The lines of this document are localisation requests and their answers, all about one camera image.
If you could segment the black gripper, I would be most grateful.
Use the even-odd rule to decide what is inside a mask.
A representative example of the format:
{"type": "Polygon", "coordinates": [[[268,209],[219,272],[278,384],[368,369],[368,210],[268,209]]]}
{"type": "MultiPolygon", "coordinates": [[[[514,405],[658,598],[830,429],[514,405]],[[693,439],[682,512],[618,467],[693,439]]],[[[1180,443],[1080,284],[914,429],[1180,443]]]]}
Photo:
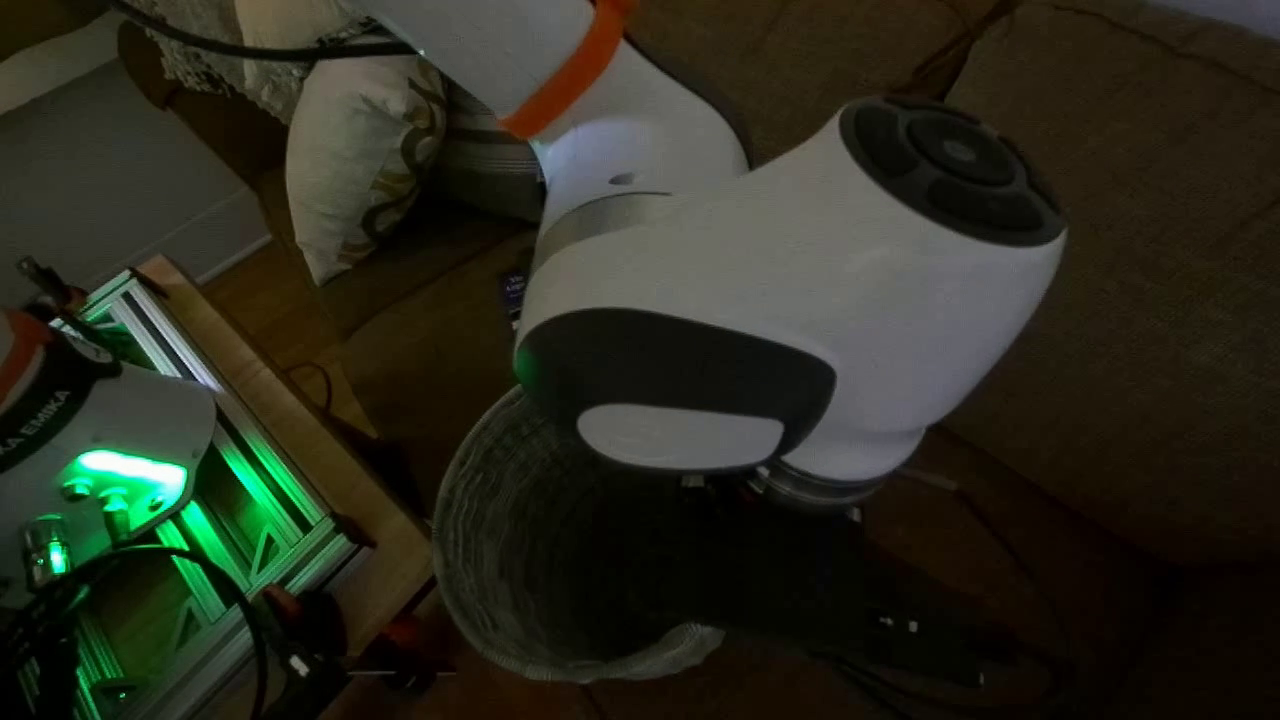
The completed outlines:
{"type": "Polygon", "coordinates": [[[744,537],[744,629],[821,657],[867,692],[1046,720],[1069,685],[1054,657],[871,542],[847,514],[754,502],[744,537]]]}

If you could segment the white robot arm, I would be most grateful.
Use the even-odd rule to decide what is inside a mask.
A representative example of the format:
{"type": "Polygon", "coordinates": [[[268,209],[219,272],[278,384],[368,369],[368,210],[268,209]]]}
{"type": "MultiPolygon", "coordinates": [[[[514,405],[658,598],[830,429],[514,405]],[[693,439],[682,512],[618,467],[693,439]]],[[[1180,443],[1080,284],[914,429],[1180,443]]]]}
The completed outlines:
{"type": "Polygon", "coordinates": [[[975,688],[1012,639],[860,502],[999,365],[1069,222],[1022,150],[857,96],[773,160],[626,37],[635,0],[368,0],[526,140],[510,384],[436,492],[444,604],[526,679],[658,679],[727,637],[975,688]]]}

